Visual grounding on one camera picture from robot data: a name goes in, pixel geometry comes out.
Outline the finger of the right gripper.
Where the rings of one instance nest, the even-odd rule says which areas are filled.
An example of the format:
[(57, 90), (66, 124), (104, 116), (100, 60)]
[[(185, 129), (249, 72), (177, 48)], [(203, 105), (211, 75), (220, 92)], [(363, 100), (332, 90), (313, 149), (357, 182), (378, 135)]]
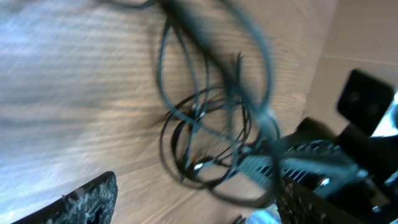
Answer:
[(340, 210), (304, 186), (284, 177), (276, 200), (282, 223), (357, 224), (358, 219)]
[[(315, 190), (338, 190), (361, 179), (359, 165), (335, 143), (328, 140), (304, 141), (282, 153), (280, 175), (298, 183), (314, 182)], [(239, 171), (266, 189), (272, 180), (273, 164), (268, 152), (246, 156)]]

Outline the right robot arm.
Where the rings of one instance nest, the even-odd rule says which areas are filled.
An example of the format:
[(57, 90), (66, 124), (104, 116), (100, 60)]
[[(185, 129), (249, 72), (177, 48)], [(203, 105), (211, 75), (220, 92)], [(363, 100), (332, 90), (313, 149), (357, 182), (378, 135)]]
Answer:
[(336, 108), (341, 133), (307, 117), (277, 141), (280, 221), (396, 223), (397, 77), (355, 68)]

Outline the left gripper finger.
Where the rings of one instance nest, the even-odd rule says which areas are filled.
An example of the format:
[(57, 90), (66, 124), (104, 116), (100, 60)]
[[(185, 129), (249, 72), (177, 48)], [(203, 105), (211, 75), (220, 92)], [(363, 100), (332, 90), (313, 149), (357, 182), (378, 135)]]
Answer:
[(46, 207), (15, 224), (110, 224), (118, 186), (116, 174), (104, 172)]

